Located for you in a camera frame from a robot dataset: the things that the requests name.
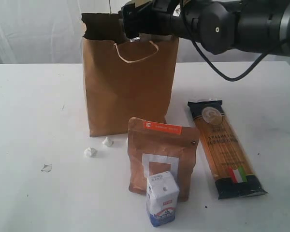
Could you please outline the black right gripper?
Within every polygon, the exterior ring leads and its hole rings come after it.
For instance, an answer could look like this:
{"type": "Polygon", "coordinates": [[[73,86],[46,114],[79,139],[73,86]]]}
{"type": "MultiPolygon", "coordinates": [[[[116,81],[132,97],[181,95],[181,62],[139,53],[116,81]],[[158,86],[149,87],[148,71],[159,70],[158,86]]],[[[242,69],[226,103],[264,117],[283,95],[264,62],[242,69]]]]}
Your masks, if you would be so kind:
{"type": "Polygon", "coordinates": [[[120,10],[125,35],[129,39],[140,34],[175,35],[171,20],[179,3],[178,0],[150,0],[141,4],[135,0],[127,2],[120,10]]]}

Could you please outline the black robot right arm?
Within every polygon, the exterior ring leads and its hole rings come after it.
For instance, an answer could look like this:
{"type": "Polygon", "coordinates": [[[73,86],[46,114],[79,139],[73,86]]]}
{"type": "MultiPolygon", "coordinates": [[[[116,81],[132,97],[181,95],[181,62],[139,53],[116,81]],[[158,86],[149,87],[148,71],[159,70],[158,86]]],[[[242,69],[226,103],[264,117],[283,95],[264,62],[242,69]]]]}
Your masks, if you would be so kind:
{"type": "Polygon", "coordinates": [[[238,49],[290,57],[290,0],[130,1],[119,17],[128,38],[173,35],[214,55],[238,49]]]}

